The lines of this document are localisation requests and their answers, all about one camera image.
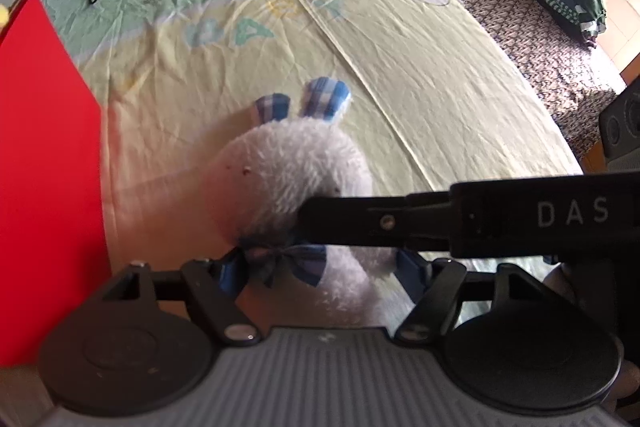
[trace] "speaker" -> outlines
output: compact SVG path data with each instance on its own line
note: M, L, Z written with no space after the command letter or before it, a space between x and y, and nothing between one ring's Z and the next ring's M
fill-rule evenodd
M634 80L598 118L608 171L640 169L640 81Z

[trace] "stuffed animal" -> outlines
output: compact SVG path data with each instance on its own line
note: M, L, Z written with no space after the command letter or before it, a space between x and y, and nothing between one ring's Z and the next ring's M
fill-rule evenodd
M312 196L372 195L364 154L337 123L351 99L327 77L307 84L299 118L280 93L254 104L258 126L209 166L206 197L215 227L244 249L253 276L239 300L263 330L273 325L390 328L412 304L390 273L395 251L308 245L296 215Z

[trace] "plush toy body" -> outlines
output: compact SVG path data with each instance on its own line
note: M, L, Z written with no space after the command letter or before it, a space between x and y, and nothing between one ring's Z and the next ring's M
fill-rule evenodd
M255 267L244 308L263 329L388 325L411 307L402 292L397 302L381 295L378 278L393 267L391 249L306 245L296 237L296 215L308 198L372 195L363 153L337 126L349 99L346 85L329 78L308 84L301 118L286 118L286 95L261 98L260 125L226 145L207 171L218 231ZM399 318L389 320L388 309Z

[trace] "red board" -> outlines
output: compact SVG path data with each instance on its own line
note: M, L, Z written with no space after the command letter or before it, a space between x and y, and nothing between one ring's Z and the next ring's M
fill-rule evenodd
M100 106L40 0L16 12L0 36L0 365L33 362L111 274Z

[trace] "blue plaid ear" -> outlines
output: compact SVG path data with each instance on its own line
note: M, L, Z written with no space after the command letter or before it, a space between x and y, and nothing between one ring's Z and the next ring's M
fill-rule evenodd
M275 92L258 98L254 102L254 120L258 125L271 120L284 120L289 114L289 97Z
M321 76L306 84L300 116L338 121L349 107L351 91L341 80Z

